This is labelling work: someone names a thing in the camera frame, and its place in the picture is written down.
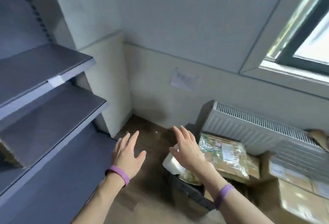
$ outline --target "radiator top vent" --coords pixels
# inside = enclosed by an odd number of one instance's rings
[[[280,134],[283,134],[286,136],[290,136],[294,139],[297,139],[302,142],[319,147],[319,145],[317,143],[315,143],[315,141],[310,139],[310,137],[306,134],[306,132],[304,132],[302,130],[295,129],[290,126],[268,120],[266,118],[254,115],[247,111],[236,109],[234,107],[231,107],[231,106],[228,106],[228,105],[225,105],[222,103],[217,103],[217,105],[215,104],[214,108],[216,108],[216,110],[218,110],[224,114],[228,114],[232,117],[236,117],[241,120],[251,122],[251,123],[261,126],[263,128],[275,131],[277,133],[280,133]]]

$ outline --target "hand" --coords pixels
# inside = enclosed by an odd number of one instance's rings
[[[136,131],[130,139],[130,133],[120,138],[112,154],[112,165],[121,168],[130,179],[137,175],[146,157],[146,151],[142,151],[137,158],[134,156],[138,134],[139,131]]]
[[[180,130],[175,126],[173,129],[177,138],[178,150],[170,147],[171,154],[184,168],[195,172],[204,164],[206,159],[196,143],[194,135],[183,126],[180,127]]]

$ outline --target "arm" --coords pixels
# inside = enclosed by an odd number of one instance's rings
[[[219,191],[228,182],[211,163],[206,161],[191,132],[183,126],[180,130],[175,126],[173,129],[178,142],[178,151],[175,148],[170,148],[170,152],[183,167],[194,173],[202,181],[212,198],[216,199]],[[219,210],[228,224],[273,224],[236,189],[228,192],[221,202]]]
[[[130,134],[128,133],[123,139],[119,139],[112,154],[112,165],[121,168],[130,179],[138,173],[146,156],[146,151],[142,151],[137,158],[134,157],[138,134],[137,131],[129,139]],[[108,173],[71,224],[102,224],[114,198],[124,185],[125,182],[121,176],[116,173]]]

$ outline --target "bracelet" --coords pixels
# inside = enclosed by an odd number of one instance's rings
[[[127,174],[126,174],[121,168],[112,165],[109,169],[107,169],[107,170],[105,171],[105,176],[107,176],[107,174],[108,174],[110,171],[112,171],[112,172],[118,174],[119,176],[121,176],[122,179],[124,180],[125,186],[128,185],[128,183],[129,183],[129,181],[130,181],[129,176],[127,176]]]
[[[221,202],[223,201],[223,199],[226,197],[227,193],[231,191],[231,189],[233,189],[234,187],[232,186],[232,184],[226,184],[218,193],[218,196],[215,200],[215,207],[216,209],[219,208]]]

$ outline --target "white object in crate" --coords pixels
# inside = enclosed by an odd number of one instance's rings
[[[163,167],[168,170],[173,175],[180,175],[185,172],[185,168],[179,164],[179,162],[175,159],[175,157],[169,152],[167,157],[162,163]]]

